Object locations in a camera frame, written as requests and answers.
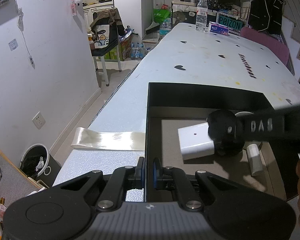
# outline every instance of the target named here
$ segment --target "trash bin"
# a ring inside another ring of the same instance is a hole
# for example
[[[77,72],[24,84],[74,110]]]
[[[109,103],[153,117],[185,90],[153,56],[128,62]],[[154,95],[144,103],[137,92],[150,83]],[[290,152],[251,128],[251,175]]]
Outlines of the trash bin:
[[[43,158],[44,165],[43,168],[36,171],[40,157]],[[61,166],[49,154],[44,145],[35,144],[30,146],[21,158],[20,169],[35,181],[42,180],[48,187],[52,187]]]

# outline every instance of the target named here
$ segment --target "black jacket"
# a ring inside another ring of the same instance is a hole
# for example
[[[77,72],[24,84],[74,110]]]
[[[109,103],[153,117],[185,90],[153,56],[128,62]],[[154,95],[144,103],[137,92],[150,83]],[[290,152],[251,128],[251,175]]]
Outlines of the black jacket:
[[[280,34],[284,0],[253,0],[248,24],[257,31]]]

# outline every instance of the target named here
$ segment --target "water bottle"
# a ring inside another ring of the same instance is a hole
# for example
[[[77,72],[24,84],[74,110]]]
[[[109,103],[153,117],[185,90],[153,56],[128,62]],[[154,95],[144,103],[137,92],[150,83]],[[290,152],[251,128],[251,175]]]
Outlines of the water bottle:
[[[197,5],[197,21],[195,29],[204,32],[207,27],[207,12],[208,6],[206,0],[200,0]]]
[[[167,18],[163,21],[163,23],[160,25],[160,31],[159,31],[159,40],[162,40],[162,38],[167,35],[171,31],[171,19]]]
[[[136,59],[140,58],[140,46],[139,46],[139,42],[137,43],[137,47],[136,47]]]
[[[143,43],[141,43],[140,49],[139,49],[139,58],[144,58],[144,57],[145,57],[145,50],[143,48]]]
[[[134,47],[134,42],[131,43],[131,59],[136,59],[136,48]]]

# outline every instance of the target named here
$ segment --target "tissue box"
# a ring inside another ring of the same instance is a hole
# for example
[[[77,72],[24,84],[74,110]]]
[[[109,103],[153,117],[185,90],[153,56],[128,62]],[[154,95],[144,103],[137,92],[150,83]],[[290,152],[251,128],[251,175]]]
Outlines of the tissue box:
[[[223,35],[228,35],[229,33],[229,28],[227,26],[214,23],[214,22],[209,22],[209,31],[214,32],[214,33],[219,33]]]

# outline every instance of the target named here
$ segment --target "broom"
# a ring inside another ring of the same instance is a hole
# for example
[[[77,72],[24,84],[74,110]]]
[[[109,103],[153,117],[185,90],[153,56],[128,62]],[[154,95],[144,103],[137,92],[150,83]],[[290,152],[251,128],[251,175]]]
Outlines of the broom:
[[[153,33],[153,32],[158,31],[158,30],[160,29],[160,24],[159,24],[159,23],[156,23],[156,22],[154,21],[154,15],[153,15],[153,0],[152,0],[152,12],[151,12],[151,14],[152,14],[152,23],[151,23],[151,25],[150,25],[148,28],[146,28],[146,34]]]

